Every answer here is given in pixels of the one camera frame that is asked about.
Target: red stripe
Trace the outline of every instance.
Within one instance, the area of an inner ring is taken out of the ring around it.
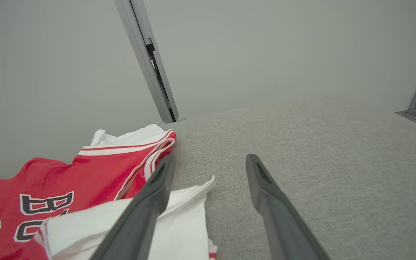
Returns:
[[[168,135],[171,134],[173,131],[169,131],[163,138],[160,140],[153,142],[153,143],[146,143],[146,144],[140,144],[140,145],[128,145],[128,146],[112,146],[112,147],[102,147],[102,148],[83,148],[81,151],[95,151],[95,150],[108,150],[108,149],[117,149],[117,148],[132,148],[132,147],[142,147],[147,146],[155,143],[160,143],[165,138],[168,138]]]

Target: gray textured fabric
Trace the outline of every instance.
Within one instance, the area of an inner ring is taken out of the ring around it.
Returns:
[[[416,124],[327,99],[163,126],[178,136],[173,189],[208,181],[219,259],[270,259],[248,190],[257,154],[333,260],[416,259]]]

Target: jersey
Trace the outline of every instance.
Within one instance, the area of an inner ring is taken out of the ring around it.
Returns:
[[[33,158],[0,179],[0,259],[44,259],[43,247],[24,247],[44,220],[134,196],[175,140],[157,125],[118,138],[99,130],[71,164]]]

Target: red fabric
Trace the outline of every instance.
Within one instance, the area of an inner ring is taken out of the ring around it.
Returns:
[[[176,134],[171,131],[166,138],[176,139]],[[114,200],[132,171],[129,194],[136,194],[145,184],[145,160],[161,149],[158,144],[127,153],[77,155],[71,164],[34,158],[15,177],[0,180],[0,259],[47,259],[44,247],[30,240],[40,224],[33,221]],[[159,157],[172,151],[168,145]],[[110,147],[104,149],[110,153]]]

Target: gray wall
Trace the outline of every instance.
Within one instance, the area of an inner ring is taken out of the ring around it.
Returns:
[[[183,117],[326,95],[396,112],[416,89],[416,1],[144,3]]]
[[[0,178],[160,121],[112,0],[0,0]]]

